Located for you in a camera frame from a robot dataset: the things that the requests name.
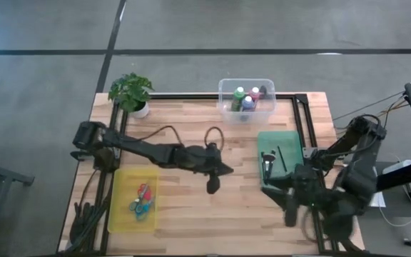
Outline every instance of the wooden table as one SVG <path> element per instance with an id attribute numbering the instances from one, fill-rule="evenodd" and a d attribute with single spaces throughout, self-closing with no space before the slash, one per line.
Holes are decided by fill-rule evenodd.
<path id="1" fill-rule="evenodd" d="M 323 92 L 307 95 L 318 146 L 328 147 L 335 142 L 336 136 L 326 95 Z M 224 124 L 216 108 L 216 100 L 151 100 L 149 104 L 151 112 L 147 117 L 128 120 L 128 135 L 138 138 L 162 126 L 173 125 L 185 145 L 203 145 L 206 130 L 218 126 L 225 134 L 223 162 L 232 166 L 234 173 L 221 177 L 220 190 L 208 195 L 207 177 L 188 171 L 160 170 L 158 228 L 154 233 L 110 234 L 108 254 L 280 255 L 318 252 L 316 243 L 306 240 L 299 226 L 285 226 L 280 207 L 260 191 L 256 136 L 259 131 L 296 130 L 290 101 L 278 100 L 278 109 L 270 117 L 269 123 L 258 126 Z M 96 94 L 90 120 L 108 124 L 111 109 L 107 94 Z M 301 111 L 303 127 L 307 128 L 303 114 Z M 306 130 L 305 140 L 309 146 Z M 209 139 L 217 140 L 218 134 L 212 132 Z M 147 141 L 173 143 L 176 138 L 172 131 L 165 130 Z M 144 165 L 152 164 L 132 153 L 122 155 L 121 167 Z M 93 172 L 91 166 L 91 161 L 85 161 L 78 167 L 59 250 L 65 249 L 69 240 L 74 217 L 73 203 L 80 200 L 83 188 Z M 330 186 L 336 175 L 337 171 L 331 171 L 326 177 L 326 184 Z M 96 193 L 97 178 L 86 196 L 86 200 L 91 203 Z M 299 215 L 303 215 L 303 212 L 304 209 L 300 209 Z M 313 235 L 312 222 L 308 224 L 309 234 Z M 97 248 L 101 241 L 102 220 L 99 226 Z M 357 223 L 352 242 L 363 248 Z"/>

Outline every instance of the green cutting board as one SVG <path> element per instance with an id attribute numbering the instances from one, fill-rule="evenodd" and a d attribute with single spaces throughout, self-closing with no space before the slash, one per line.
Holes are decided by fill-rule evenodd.
<path id="1" fill-rule="evenodd" d="M 285 161 L 286 169 L 283 168 L 282 159 L 278 152 L 277 146 L 282 151 L 283 160 Z M 303 150 L 300 145 L 299 134 L 297 131 L 262 131 L 258 134 L 258 165 L 260 169 L 260 182 L 261 187 L 275 188 L 273 186 L 264 184 L 264 169 L 261 165 L 263 158 L 261 152 L 270 153 L 275 151 L 277 157 L 274 161 L 272 173 L 273 177 L 286 176 L 289 173 L 294 172 L 296 164 L 304 164 Z"/>

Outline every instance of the translucent yellow tray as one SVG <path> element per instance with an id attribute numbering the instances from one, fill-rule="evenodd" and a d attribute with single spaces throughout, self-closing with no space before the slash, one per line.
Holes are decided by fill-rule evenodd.
<path id="1" fill-rule="evenodd" d="M 141 184 L 148 183 L 151 197 L 155 197 L 144 219 L 138 220 L 129 205 L 138 198 Z M 153 167 L 120 168 L 113 177 L 111 211 L 107 230 L 109 233 L 149 232 L 156 228 L 158 202 L 158 169 Z"/>

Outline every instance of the potted plant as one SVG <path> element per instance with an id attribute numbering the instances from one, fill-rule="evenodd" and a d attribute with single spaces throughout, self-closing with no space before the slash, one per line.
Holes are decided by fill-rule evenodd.
<path id="1" fill-rule="evenodd" d="M 108 99 L 117 101 L 120 108 L 127 111 L 131 117 L 143 118 L 149 111 L 148 89 L 153 90 L 151 81 L 132 72 L 122 75 L 112 83 Z"/>

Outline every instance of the gray floor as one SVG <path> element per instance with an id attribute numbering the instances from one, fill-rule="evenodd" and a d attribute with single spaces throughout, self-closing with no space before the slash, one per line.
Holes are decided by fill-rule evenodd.
<path id="1" fill-rule="evenodd" d="M 0 0 L 0 49 L 106 49 L 118 3 Z M 116 49 L 194 48 L 411 49 L 411 0 L 127 1 Z M 103 60 L 0 56 L 0 166 L 36 176 L 31 188 L 11 190 L 0 255 L 56 250 L 77 165 L 71 141 L 90 113 Z M 337 117 L 402 91 L 411 82 L 411 55 L 114 56 L 104 91 L 131 71 L 148 76 L 157 92 L 216 91 L 222 78 L 268 78 L 278 91 L 326 91 Z M 411 158 L 410 109 L 388 121 L 379 160 L 395 155 Z M 402 236 L 379 216 L 360 222 L 367 249 L 402 253 L 390 245 Z"/>

